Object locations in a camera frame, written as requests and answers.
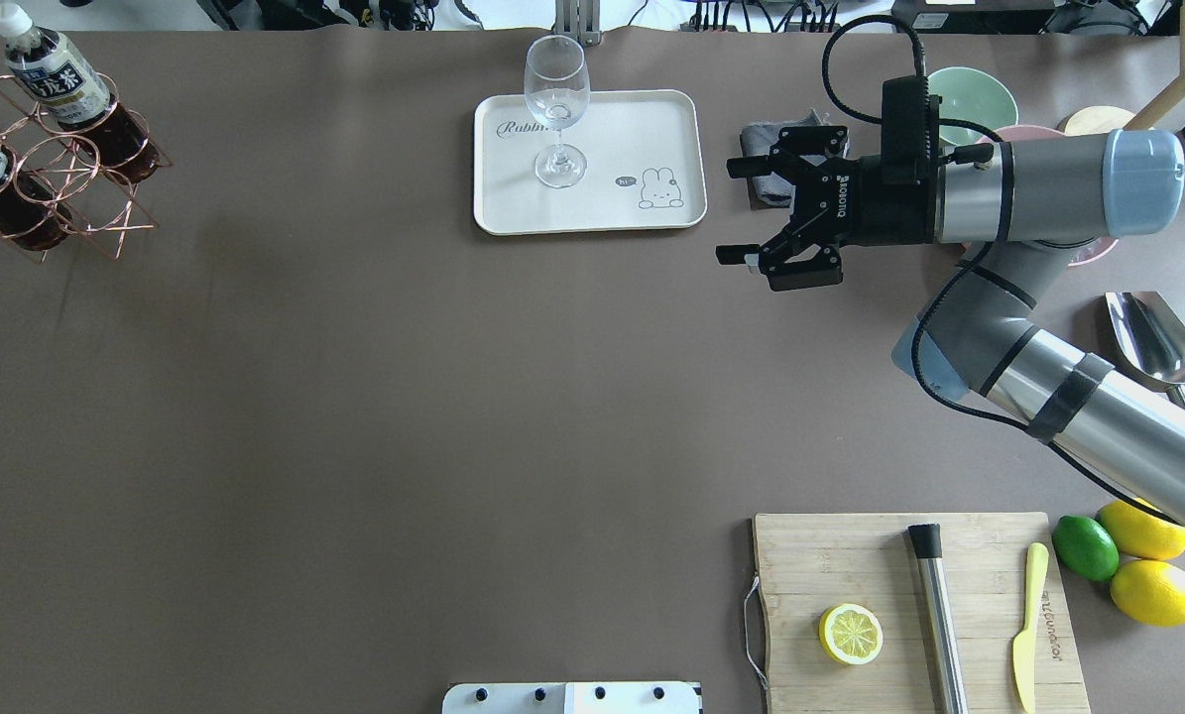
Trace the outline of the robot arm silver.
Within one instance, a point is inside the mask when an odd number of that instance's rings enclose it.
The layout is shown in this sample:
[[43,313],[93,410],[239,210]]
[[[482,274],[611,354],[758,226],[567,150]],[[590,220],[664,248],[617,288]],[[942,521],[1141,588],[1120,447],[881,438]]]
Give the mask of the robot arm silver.
[[1185,526],[1185,411],[1035,324],[1031,313],[1085,243],[1168,226],[1183,153],[1168,131],[1112,131],[939,152],[888,137],[845,159],[840,126],[788,127],[729,175],[794,185],[792,216],[761,245],[716,249],[775,291],[835,285],[841,247],[965,244],[967,253],[897,349],[901,369],[947,407],[974,393],[999,422],[1076,456]]

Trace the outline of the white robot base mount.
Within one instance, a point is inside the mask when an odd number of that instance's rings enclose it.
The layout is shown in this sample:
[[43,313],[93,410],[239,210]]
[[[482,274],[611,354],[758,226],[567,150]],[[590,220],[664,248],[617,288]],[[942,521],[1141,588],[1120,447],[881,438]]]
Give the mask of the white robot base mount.
[[702,713],[696,682],[661,678],[459,683],[442,713]]

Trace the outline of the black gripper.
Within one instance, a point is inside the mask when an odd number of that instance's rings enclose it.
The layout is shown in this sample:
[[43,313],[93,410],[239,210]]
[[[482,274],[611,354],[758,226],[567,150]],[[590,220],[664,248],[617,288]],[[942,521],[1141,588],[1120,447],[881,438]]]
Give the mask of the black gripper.
[[841,284],[840,247],[931,243],[939,227],[940,163],[922,182],[884,179],[884,157],[843,159],[843,126],[787,126],[766,155],[731,157],[734,179],[780,176],[794,185],[790,220],[764,244],[718,245],[716,260],[747,264],[773,291]]

